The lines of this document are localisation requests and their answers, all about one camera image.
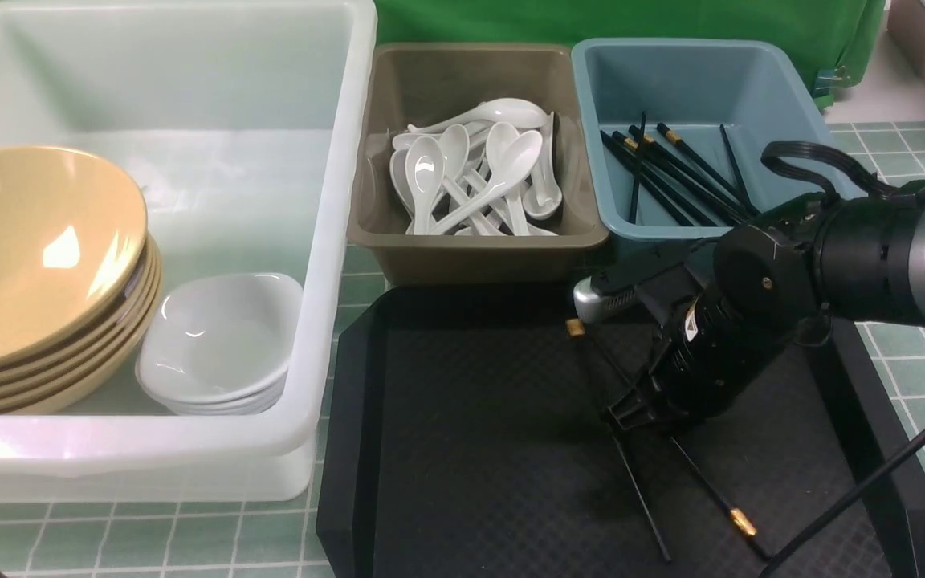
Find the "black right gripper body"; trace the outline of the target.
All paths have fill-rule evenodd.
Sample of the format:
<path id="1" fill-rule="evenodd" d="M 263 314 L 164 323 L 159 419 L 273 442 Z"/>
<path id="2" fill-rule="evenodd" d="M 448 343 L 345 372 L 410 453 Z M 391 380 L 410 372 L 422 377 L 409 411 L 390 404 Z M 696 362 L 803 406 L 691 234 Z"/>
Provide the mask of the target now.
<path id="1" fill-rule="evenodd" d="M 686 268 L 671 268 L 633 293 L 658 330 L 628 390 L 603 410 L 620 431 L 675 434 L 726 413 L 799 332 L 799 320 L 771 303 L 751 308 L 714 279 L 699 283 Z"/>

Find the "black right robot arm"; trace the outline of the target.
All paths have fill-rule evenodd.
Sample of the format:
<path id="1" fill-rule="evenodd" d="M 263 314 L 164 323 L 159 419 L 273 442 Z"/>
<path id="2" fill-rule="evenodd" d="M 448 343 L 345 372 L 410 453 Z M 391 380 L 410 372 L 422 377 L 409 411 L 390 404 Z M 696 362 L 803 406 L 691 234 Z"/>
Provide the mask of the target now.
<path id="1" fill-rule="evenodd" d="M 925 327 L 921 193 L 807 193 L 698 240 L 656 242 L 592 278 L 658 321 L 646 363 L 605 407 L 621 430 L 687 430 L 730 409 L 832 318 Z"/>

